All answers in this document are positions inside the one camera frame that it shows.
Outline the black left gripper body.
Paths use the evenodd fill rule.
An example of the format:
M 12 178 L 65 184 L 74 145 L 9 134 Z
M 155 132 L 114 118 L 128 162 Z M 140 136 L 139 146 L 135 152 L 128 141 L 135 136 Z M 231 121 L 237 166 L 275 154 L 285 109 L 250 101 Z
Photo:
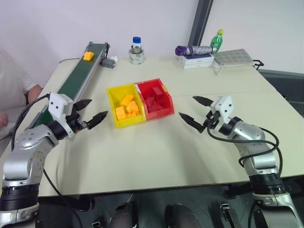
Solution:
M 67 115 L 66 122 L 72 129 L 73 133 L 78 133 L 88 127 L 87 122 L 81 120 L 81 116 L 77 111 L 72 111 L 70 115 Z

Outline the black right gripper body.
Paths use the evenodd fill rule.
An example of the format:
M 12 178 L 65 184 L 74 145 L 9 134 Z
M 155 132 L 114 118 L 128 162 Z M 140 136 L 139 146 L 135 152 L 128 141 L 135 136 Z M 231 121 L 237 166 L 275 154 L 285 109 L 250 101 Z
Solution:
M 219 118 L 220 118 L 219 111 L 216 111 L 215 113 L 213 113 L 212 111 L 209 111 L 206 115 L 206 119 L 203 123 L 202 129 L 203 130 L 205 130 L 206 128 L 215 129 L 215 127 L 219 123 Z

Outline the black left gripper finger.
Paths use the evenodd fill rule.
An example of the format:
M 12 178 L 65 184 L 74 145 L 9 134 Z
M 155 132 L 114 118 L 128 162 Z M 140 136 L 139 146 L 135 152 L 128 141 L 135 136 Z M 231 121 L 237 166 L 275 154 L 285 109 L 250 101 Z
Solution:
M 82 99 L 75 103 L 75 110 L 81 111 L 82 109 L 86 108 L 90 103 L 92 102 L 92 99 Z
M 88 130 L 93 129 L 106 118 L 107 114 L 108 114 L 108 111 L 99 112 L 98 114 L 93 116 L 90 121 L 86 122 L 86 128 Z

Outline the person's bare hand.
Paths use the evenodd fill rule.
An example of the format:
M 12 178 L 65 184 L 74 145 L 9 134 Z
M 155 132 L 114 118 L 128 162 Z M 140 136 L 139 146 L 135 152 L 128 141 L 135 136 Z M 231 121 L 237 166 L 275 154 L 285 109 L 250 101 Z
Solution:
M 6 127 L 8 125 L 8 122 L 9 122 L 8 115 L 5 112 L 0 111 L 0 129 Z

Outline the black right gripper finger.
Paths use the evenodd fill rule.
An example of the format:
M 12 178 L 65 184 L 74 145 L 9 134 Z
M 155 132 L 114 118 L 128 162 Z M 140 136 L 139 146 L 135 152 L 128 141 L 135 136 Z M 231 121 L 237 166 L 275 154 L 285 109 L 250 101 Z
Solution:
M 212 100 L 206 98 L 206 97 L 202 97 L 202 96 L 193 96 L 192 98 L 194 98 L 197 102 L 199 102 L 201 105 L 203 106 L 207 106 L 210 107 L 211 104 L 213 103 Z
M 179 113 L 179 115 L 188 125 L 195 128 L 199 133 L 204 131 L 204 126 L 196 122 L 191 116 L 184 113 Z

